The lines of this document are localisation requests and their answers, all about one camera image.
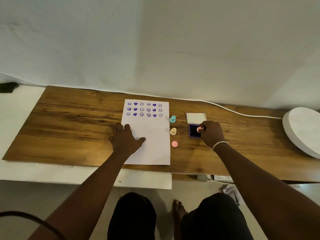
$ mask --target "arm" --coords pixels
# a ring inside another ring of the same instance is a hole
[[[122,165],[138,150],[146,138],[135,140],[130,125],[118,123],[109,137],[113,146],[110,157],[84,181],[47,219],[66,239],[89,239],[106,204]],[[58,237],[39,226],[29,240]]]
[[[204,121],[201,138],[212,148],[225,141],[220,124]],[[316,239],[320,207],[286,183],[255,165],[226,143],[214,151],[226,166],[248,208],[268,239]]]

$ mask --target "person's left hand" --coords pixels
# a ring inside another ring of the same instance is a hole
[[[109,137],[109,141],[112,144],[113,151],[115,153],[124,153],[128,157],[135,153],[146,140],[145,137],[141,137],[136,140],[132,135],[130,125],[126,124],[123,128],[121,123],[117,123],[112,128],[113,136]]]

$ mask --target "wristband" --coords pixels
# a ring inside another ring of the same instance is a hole
[[[216,145],[218,145],[219,143],[226,143],[226,144],[229,145],[229,143],[226,142],[226,141],[219,141],[219,142],[217,142],[216,144],[214,144],[214,146],[213,146],[213,148],[212,148],[213,151],[214,151],[214,148],[216,147]]]

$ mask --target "person's left arm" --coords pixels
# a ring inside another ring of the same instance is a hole
[[[136,140],[128,124],[123,128],[118,123],[113,133],[109,137],[113,146],[110,157],[46,219],[68,240],[90,238],[122,165],[146,140],[145,137]],[[29,240],[39,239],[59,238],[39,226]]]

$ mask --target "hand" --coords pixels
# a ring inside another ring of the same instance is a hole
[[[113,151],[115,153],[124,153],[128,157],[135,153],[146,140],[145,137],[141,137],[136,140],[132,135],[130,125],[126,124],[123,128],[121,123],[115,125],[112,128],[113,136],[109,137],[109,141],[112,144]]]
[[[213,121],[203,121],[200,126],[204,128],[199,130],[201,139],[211,149],[217,142],[225,141],[220,123]]]

